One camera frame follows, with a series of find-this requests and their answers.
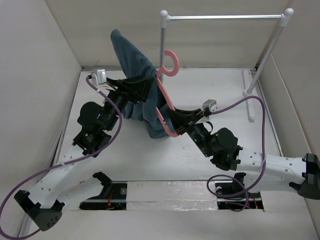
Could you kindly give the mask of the blue t shirt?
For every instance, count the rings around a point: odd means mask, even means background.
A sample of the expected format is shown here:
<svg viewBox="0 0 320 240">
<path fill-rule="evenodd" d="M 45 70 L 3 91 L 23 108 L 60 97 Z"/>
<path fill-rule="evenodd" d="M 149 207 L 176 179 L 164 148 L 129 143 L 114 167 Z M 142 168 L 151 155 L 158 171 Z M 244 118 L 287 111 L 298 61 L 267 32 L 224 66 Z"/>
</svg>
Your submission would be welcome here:
<svg viewBox="0 0 320 240">
<path fill-rule="evenodd" d="M 110 40 L 126 78 L 130 82 L 140 81 L 138 84 L 130 84 L 130 88 L 140 93 L 143 85 L 146 83 L 145 80 L 152 79 L 148 85 L 150 89 L 146 101 L 140 101 L 136 104 L 129 102 L 122 111 L 123 117 L 125 119 L 145 122 L 147 132 L 152 139 L 168 137 L 169 135 L 166 133 L 157 116 L 156 109 L 158 109 L 164 117 L 169 129 L 173 131 L 174 128 L 167 114 L 169 105 L 157 85 L 157 70 L 155 66 L 134 44 L 125 38 L 118 29 L 114 29 L 111 32 Z"/>
</svg>

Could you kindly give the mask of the pink plastic hanger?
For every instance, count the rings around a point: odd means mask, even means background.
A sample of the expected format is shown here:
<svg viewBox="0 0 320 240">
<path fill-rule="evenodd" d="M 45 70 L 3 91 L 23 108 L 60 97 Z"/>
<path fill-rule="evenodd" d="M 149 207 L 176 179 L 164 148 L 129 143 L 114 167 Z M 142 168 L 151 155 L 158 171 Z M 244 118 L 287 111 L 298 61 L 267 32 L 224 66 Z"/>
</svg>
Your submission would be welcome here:
<svg viewBox="0 0 320 240">
<path fill-rule="evenodd" d="M 165 50 L 164 56 L 169 57 L 172 60 L 173 66 L 166 67 L 161 66 L 156 72 L 156 85 L 160 90 L 161 95 L 165 100 L 165 105 L 167 106 L 166 110 L 175 111 L 177 109 L 177 100 L 182 90 L 179 90 L 177 81 L 177 76 L 180 77 L 180 59 L 178 55 L 173 50 Z M 170 127 L 170 123 L 173 125 L 173 121 L 168 117 L 165 117 L 164 113 L 161 112 L 159 107 L 155 108 L 156 115 L 163 127 L 164 131 L 169 137 L 176 138 L 179 134 L 176 132 L 174 127 Z"/>
</svg>

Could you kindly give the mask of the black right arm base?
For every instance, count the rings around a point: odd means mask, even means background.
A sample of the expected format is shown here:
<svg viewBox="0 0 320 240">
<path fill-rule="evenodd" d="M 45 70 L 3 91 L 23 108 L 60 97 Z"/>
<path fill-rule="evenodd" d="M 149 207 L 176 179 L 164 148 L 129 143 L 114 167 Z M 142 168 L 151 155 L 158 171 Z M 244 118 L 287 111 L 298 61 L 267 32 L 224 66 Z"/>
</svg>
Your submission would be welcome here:
<svg viewBox="0 0 320 240">
<path fill-rule="evenodd" d="M 237 192 L 243 191 L 243 187 L 233 179 L 225 177 L 215 177 L 210 183 L 214 183 L 214 189 L 219 195 L 232 195 Z M 264 205 L 260 192 L 248 192 L 248 198 L 246 194 L 223 198 L 217 197 L 217 209 L 218 210 L 231 210 L 233 212 L 239 212 L 246 203 L 246 210 L 263 210 Z"/>
</svg>

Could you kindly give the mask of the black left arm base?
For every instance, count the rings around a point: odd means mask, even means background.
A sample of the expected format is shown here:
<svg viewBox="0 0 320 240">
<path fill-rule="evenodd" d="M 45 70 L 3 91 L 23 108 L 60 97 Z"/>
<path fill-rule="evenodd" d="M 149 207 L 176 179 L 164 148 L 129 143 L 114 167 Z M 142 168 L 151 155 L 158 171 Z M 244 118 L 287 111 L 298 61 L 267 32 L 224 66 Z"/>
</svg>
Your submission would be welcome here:
<svg viewBox="0 0 320 240">
<path fill-rule="evenodd" d="M 97 196 L 93 196 L 79 204 L 81 210 L 97 211 L 123 211 L 127 209 L 127 181 L 112 181 L 103 172 L 96 172 L 93 177 L 103 186 Z"/>
</svg>

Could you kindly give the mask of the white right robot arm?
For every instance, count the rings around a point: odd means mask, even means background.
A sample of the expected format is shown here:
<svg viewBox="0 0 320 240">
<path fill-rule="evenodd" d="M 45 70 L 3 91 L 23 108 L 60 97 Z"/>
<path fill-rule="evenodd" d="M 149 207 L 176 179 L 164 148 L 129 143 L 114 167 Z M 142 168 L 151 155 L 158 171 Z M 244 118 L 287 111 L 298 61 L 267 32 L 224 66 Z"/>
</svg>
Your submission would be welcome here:
<svg viewBox="0 0 320 240">
<path fill-rule="evenodd" d="M 255 180 L 259 182 L 252 192 L 288 191 L 299 196 L 319 200 L 320 161 L 315 154 L 304 157 L 266 155 L 238 145 L 238 138 L 223 127 L 215 133 L 208 131 L 199 120 L 204 116 L 201 109 L 167 110 L 169 119 L 178 135 L 188 134 L 202 154 L 223 171 L 235 171 L 236 181 L 231 191 L 242 197 Z"/>
</svg>

